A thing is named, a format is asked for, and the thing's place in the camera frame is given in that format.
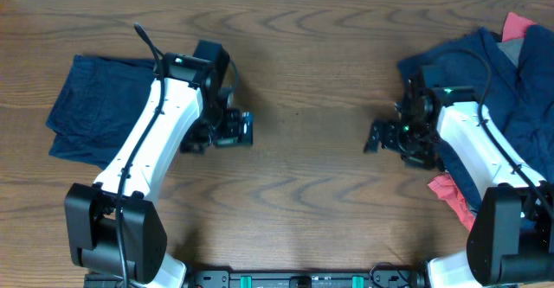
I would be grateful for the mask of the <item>navy blue shorts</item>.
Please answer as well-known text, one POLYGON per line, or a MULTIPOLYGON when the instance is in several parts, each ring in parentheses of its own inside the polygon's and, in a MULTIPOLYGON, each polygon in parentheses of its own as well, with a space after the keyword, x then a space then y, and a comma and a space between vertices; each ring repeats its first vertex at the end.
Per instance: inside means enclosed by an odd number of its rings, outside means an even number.
POLYGON ((51 157, 105 169, 141 115, 154 60, 76 55, 46 126, 51 157))

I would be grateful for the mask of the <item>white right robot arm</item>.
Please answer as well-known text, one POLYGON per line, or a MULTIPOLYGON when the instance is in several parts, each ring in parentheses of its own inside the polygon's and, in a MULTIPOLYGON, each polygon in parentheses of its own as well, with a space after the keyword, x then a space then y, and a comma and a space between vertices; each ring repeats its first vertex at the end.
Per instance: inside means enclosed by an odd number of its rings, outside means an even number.
POLYGON ((468 86, 412 81, 396 104, 398 120, 375 120, 364 151, 392 150, 423 169, 438 165, 434 147, 454 150, 481 204, 464 250, 430 260, 414 287, 494 287, 553 279, 553 186, 495 126, 468 86))

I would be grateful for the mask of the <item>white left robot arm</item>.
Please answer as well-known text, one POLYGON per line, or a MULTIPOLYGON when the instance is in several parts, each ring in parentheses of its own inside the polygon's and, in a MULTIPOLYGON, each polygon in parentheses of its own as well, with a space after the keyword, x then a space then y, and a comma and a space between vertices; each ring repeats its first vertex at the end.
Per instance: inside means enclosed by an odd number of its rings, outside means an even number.
POLYGON ((185 287, 187 267, 168 251, 157 205, 179 152, 250 146, 253 116, 231 107, 222 86, 229 59, 180 54, 158 60, 144 110, 115 158, 91 185, 65 198, 71 259, 87 268, 86 287, 185 287))

